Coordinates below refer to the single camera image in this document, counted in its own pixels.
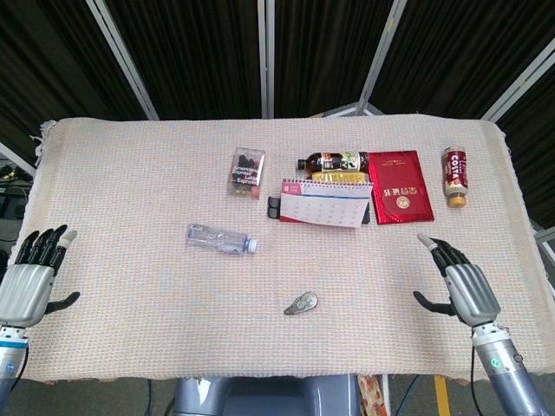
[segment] fabric fringe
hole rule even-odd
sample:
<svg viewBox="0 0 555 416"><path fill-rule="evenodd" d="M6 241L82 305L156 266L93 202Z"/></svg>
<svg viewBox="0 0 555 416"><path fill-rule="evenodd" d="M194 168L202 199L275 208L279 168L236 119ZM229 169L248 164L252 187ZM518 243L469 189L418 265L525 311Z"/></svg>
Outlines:
<svg viewBox="0 0 555 416"><path fill-rule="evenodd" d="M55 125L56 125L55 120L44 121L41 124L41 137L29 136L32 140L37 140L39 142L39 145L35 147L35 156L36 156L35 167L37 167L39 163L41 163L42 145L44 144L46 137L49 135L50 129Z"/></svg>

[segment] floor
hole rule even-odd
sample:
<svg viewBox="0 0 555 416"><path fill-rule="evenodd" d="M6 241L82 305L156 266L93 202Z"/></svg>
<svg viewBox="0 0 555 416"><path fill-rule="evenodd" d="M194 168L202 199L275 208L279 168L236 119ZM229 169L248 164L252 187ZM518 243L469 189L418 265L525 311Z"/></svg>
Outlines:
<svg viewBox="0 0 555 416"><path fill-rule="evenodd" d="M12 239L19 232L21 222L0 219L0 238ZM10 253L13 243L0 242L0 250ZM402 396L413 379L412 375L390 378L391 406L395 414ZM555 374L533 376L534 383L545 400L548 410L555 414ZM175 380L153 381L153 412L161 416L173 397ZM476 414L469 385L455 380L447 381L447 394L452 415ZM503 414L494 392L486 381L476 383L476 395L485 415ZM147 381L144 379L118 379L114 381L79 380L59 381L49 386L31 380L22 380L10 396L6 416L66 416L76 415L142 415L148 401ZM421 376L408 396L402 414L432 416L438 410L433 376Z"/></svg>

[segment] brown beverage bottle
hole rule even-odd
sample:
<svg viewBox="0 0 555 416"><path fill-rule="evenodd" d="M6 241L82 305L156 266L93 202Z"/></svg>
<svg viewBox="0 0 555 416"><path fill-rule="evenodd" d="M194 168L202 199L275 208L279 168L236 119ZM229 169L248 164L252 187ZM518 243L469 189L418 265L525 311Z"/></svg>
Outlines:
<svg viewBox="0 0 555 416"><path fill-rule="evenodd" d="M307 172L352 171L368 173L367 152L313 153L307 160L299 159L297 169Z"/></svg>

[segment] calendar page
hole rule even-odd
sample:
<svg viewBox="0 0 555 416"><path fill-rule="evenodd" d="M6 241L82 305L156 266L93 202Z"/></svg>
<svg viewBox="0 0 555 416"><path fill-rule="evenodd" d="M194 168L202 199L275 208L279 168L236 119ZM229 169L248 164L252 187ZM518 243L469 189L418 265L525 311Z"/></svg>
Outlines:
<svg viewBox="0 0 555 416"><path fill-rule="evenodd" d="M280 221L360 227L372 184L284 179Z"/></svg>

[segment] yellow package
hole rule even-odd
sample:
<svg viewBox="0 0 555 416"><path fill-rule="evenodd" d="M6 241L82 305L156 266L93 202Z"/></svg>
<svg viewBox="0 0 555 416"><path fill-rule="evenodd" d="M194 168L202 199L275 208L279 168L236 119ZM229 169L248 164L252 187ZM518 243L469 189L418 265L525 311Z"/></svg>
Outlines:
<svg viewBox="0 0 555 416"><path fill-rule="evenodd" d="M314 172L312 180L318 182L358 183L368 182L364 172Z"/></svg>

